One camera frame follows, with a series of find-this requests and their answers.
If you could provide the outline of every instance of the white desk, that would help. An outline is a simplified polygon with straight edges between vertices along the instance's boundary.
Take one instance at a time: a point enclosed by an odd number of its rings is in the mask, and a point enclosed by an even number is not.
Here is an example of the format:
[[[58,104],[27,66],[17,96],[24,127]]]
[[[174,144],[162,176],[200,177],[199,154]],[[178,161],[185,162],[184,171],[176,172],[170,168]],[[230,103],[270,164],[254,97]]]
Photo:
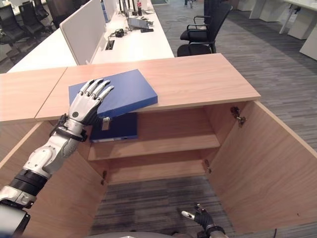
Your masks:
[[[123,38],[112,37],[112,40],[115,40],[113,50],[108,50],[104,54],[99,49],[92,64],[173,58],[173,52],[158,16],[156,13],[145,16],[154,21],[154,32],[141,33],[140,30],[135,30]],[[122,15],[114,15],[111,22],[107,23],[105,37],[126,24],[127,22]],[[58,29],[8,72],[75,65],[75,59],[61,30]]]
[[[296,7],[302,9],[297,13],[296,20],[288,32],[288,35],[293,36],[297,39],[307,39],[317,23],[317,1],[315,0],[284,0],[287,3],[292,4],[286,22],[283,24],[280,34],[285,30],[285,26],[291,17]]]
[[[249,18],[259,18],[266,22],[279,21],[286,6],[282,0],[256,0]]]
[[[317,60],[317,24],[299,52]]]
[[[154,32],[141,33],[140,30],[133,30],[122,38],[111,37],[111,40],[115,40],[113,49],[102,51],[99,48],[92,64],[173,58],[174,54],[156,13],[143,16],[154,22]],[[105,38],[116,29],[127,26],[125,16],[115,13],[106,26]]]
[[[57,29],[8,72],[76,65],[61,30]]]

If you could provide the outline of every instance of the desk partition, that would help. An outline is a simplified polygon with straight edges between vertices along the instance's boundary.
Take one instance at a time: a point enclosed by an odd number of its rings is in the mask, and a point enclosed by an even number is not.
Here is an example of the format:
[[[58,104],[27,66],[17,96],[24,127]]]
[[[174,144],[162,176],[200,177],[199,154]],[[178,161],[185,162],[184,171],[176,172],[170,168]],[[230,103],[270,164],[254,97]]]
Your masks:
[[[60,24],[78,65],[91,63],[106,31],[100,0],[91,0]]]

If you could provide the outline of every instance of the robot wrist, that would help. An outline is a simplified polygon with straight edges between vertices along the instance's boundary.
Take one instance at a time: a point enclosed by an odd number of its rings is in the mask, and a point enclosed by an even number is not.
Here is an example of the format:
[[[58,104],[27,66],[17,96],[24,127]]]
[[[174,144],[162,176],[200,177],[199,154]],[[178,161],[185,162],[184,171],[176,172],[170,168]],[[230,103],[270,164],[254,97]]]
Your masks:
[[[51,131],[50,136],[56,132],[62,136],[83,142],[87,139],[86,131],[83,128],[84,125],[82,123],[71,119],[66,114],[64,114],[60,117],[56,126]]]

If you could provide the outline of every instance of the blue folder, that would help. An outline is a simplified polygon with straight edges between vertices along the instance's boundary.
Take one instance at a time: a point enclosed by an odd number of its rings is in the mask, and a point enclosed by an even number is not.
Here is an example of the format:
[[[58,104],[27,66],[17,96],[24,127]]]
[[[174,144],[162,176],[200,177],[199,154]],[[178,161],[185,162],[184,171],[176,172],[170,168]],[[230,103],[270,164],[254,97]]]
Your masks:
[[[117,117],[158,102],[158,95],[137,69],[104,77],[104,80],[110,80],[114,89],[98,108],[97,113],[102,118]],[[84,84],[68,88],[70,104]]]
[[[137,113],[127,113],[118,116],[110,122],[108,130],[102,130],[102,125],[95,125],[89,139],[93,143],[137,139],[137,117]]]

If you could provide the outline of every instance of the robotic arm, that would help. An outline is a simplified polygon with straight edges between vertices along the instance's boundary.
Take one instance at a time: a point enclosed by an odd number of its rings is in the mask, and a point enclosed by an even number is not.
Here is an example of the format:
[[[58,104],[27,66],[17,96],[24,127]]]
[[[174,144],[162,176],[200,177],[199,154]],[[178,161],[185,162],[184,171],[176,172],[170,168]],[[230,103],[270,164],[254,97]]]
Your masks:
[[[194,220],[194,222],[204,228],[203,232],[197,233],[197,238],[228,238],[223,228],[216,226],[211,215],[201,206],[201,204],[195,203],[194,208],[196,210],[195,215],[186,211],[182,211],[182,215],[188,219]]]
[[[78,92],[68,112],[62,115],[45,145],[30,155],[23,169],[12,182],[0,191],[0,236],[22,233],[30,215],[23,209],[31,208],[37,194],[51,176],[61,168],[79,142],[87,139],[87,125],[101,123],[97,109],[114,88],[103,79],[88,81]]]

